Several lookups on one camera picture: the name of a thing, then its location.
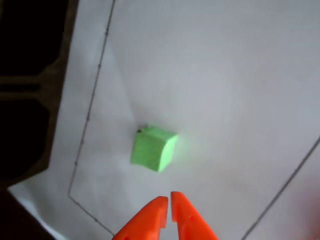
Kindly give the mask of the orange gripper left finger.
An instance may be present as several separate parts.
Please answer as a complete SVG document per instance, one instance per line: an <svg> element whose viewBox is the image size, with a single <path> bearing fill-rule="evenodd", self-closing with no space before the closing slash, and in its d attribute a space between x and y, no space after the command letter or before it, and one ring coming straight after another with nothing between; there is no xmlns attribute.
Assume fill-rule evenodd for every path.
<svg viewBox="0 0 320 240"><path fill-rule="evenodd" d="M169 200L158 196L146 204L113 237L114 240L158 240L167 224Z"/></svg>

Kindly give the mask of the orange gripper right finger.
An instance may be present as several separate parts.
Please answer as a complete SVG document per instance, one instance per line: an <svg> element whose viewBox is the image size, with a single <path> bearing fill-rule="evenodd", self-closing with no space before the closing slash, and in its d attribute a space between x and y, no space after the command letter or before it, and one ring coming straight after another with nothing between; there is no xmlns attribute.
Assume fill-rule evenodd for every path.
<svg viewBox="0 0 320 240"><path fill-rule="evenodd" d="M172 191L170 197L172 221L177 224L180 240L218 240L211 227L182 192Z"/></svg>

